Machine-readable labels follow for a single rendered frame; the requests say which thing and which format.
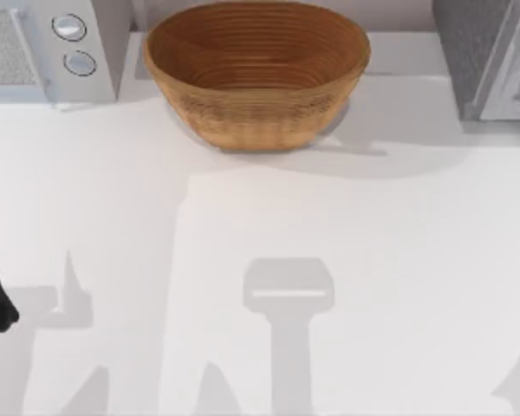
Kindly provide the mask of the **brown woven basket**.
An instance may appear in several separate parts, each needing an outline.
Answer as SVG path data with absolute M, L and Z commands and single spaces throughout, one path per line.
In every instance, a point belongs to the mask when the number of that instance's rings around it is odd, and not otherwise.
M 285 151 L 338 116 L 369 64 L 366 31 L 343 15 L 281 0 L 231 0 L 165 18 L 143 44 L 177 116 L 206 143 Z

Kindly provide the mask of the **pale microwave oven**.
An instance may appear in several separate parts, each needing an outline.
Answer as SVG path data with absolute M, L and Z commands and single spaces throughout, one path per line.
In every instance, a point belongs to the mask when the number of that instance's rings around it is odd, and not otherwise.
M 64 14 L 86 23 L 81 41 L 52 30 L 52 18 Z M 131 0 L 0 0 L 0 103 L 117 101 L 132 24 Z M 92 75 L 64 68 L 63 56 L 76 50 L 96 60 Z

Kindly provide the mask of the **round microwave knob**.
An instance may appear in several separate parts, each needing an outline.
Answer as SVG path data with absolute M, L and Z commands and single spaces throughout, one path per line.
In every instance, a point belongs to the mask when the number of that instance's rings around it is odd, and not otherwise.
M 63 66 L 72 75 L 88 77 L 97 69 L 96 60 L 87 52 L 76 50 L 63 56 Z
M 59 38 L 67 42 L 79 42 L 87 34 L 86 23 L 75 14 L 53 17 L 51 27 Z

